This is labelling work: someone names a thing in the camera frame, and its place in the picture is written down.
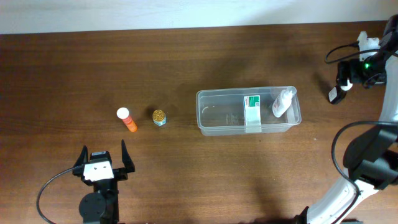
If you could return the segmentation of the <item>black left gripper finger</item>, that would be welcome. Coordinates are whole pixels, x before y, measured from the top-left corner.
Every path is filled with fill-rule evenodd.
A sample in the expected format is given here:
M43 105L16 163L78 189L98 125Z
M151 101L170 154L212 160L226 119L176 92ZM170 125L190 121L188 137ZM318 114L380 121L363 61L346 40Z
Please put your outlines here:
M82 168L87 162L88 162L88 148L86 146L83 146L83 149L81 150L80 155L78 156L78 159L76 160L73 167L77 170L79 168Z
M127 151L125 141L121 140L122 162L127 173L135 172L135 165Z

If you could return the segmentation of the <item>white green medicine box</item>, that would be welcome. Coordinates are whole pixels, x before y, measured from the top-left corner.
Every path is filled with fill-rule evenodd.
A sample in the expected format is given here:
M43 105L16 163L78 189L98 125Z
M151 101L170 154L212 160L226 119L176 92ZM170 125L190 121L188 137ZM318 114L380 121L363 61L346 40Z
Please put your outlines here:
M244 97L244 127L245 133L260 133L262 131L259 95Z

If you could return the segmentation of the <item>dark brown syrup bottle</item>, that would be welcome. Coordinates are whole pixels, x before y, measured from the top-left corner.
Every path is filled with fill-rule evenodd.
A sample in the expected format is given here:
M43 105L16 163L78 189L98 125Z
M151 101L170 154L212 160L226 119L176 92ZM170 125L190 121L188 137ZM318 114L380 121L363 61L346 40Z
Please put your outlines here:
M347 92L352 88L353 84L349 79L345 80L343 83L336 84L329 93L329 102L333 105L337 105L341 100L343 100Z

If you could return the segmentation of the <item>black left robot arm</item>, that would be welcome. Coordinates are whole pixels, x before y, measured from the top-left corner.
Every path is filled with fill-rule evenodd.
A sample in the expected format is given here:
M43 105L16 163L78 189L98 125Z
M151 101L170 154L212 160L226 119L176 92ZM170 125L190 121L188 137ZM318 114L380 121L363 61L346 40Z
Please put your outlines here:
M135 165L121 141L121 168L112 168L111 155L108 151L89 154L83 147L72 171L93 192L85 195L79 204L79 213L83 223L118 223L119 222L119 190L118 182L128 180L128 174L135 171Z

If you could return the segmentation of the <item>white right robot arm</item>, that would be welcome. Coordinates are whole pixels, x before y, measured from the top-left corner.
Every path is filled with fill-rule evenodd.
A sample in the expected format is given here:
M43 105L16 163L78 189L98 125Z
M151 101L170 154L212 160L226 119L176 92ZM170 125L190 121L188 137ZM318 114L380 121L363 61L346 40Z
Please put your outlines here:
M317 203L306 207L292 223L343 223L346 216L364 199L397 185L397 153L390 147L397 143L397 16L389 18L381 39L371 39L362 31L350 45L358 51L336 59L336 86L329 92L329 102L339 103L352 85L364 88L386 86L382 112L377 121L357 121L342 127L331 145L331 159L340 178ZM353 139L345 150L343 166L336 160L338 138L349 128L370 125Z

